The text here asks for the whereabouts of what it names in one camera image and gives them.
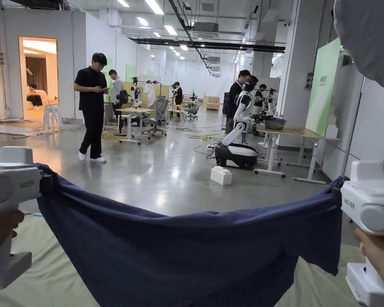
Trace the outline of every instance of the navy blue towel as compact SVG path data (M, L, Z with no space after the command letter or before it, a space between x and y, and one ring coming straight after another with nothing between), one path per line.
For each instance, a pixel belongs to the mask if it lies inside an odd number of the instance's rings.
M168 217L54 175L41 213L102 307L273 307L298 257L338 273L342 211L310 199Z

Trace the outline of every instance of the curtain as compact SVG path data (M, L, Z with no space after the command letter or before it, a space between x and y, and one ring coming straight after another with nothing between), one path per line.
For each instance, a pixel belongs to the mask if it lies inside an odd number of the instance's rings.
M27 84L35 83L37 84L38 90L47 91L47 66L45 58L33 58L26 56L26 68L28 68L33 75L27 74Z

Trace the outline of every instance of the gray floor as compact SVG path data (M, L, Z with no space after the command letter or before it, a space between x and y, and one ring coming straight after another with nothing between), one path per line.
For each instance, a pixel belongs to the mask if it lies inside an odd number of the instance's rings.
M165 215L265 207L304 199L322 190L322 185L292 180L294 175L307 177L308 170L284 163L281 166L287 174L284 179L229 167L233 174L231 185L221 186L211 181L210 169L215 166L215 160L206 159L206 144L214 141L187 135L219 133L213 137L221 137L223 131L214 131L220 130L221 117L216 112L202 111L199 115L198 121L187 121L185 125L202 132L172 130L167 137L158 133L152 140L142 140L141 146L103 139L102 155L107 159L106 164L78 161L84 128L19 139L0 134L0 149L30 147L36 162L48 164L83 189ZM247 137L247 142L254 146L260 140L252 135ZM194 152L194 148L205 154ZM279 151L278 155L283 162L297 161L296 152ZM267 168L265 163L258 166ZM329 182L323 173L314 176ZM21 209L38 211L34 202L22 204ZM354 225L345 217L343 220L343 243L357 245L352 233Z

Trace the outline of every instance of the wooden tabletop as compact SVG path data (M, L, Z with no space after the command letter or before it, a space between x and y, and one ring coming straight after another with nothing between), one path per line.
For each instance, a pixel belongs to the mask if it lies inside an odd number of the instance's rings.
M310 131L306 128L300 128L300 127L288 127L284 126L283 130L274 130L274 129L267 129L264 125L256 125L256 131L258 132L265 132L265 133L272 133L272 134L284 134L287 136L301 136L305 138L316 138L316 139L328 139L328 140L340 140L338 138L326 138L324 136L318 135L314 133L313 131Z
M125 108L125 109L116 109L116 111L124 112L124 113L151 113L152 109Z

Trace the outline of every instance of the metal bowl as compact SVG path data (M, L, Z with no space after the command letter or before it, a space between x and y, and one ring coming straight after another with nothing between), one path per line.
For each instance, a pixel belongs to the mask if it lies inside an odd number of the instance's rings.
M273 130L283 130L285 124L286 124L286 120L281 118L274 118L272 120L264 121L264 126L267 129L273 129Z

